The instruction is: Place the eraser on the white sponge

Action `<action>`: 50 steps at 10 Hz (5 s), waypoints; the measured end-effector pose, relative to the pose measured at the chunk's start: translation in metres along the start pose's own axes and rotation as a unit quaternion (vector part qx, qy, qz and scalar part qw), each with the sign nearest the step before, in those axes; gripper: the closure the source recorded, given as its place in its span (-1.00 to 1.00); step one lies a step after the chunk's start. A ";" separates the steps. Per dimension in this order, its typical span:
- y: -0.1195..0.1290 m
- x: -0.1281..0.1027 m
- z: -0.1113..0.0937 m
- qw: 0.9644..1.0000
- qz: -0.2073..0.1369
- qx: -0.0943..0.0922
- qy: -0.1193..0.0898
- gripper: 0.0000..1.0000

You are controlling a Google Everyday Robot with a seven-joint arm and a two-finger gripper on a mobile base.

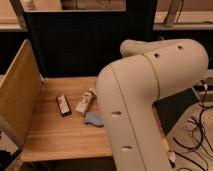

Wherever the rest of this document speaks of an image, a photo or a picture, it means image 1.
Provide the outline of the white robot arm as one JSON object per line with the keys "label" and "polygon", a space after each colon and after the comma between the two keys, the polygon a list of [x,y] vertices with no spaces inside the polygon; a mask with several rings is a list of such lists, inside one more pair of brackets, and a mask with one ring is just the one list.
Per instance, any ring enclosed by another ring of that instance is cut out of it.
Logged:
{"label": "white robot arm", "polygon": [[102,69],[96,95],[118,171],[172,171],[153,104],[202,79],[205,48],[192,39],[125,40]]}

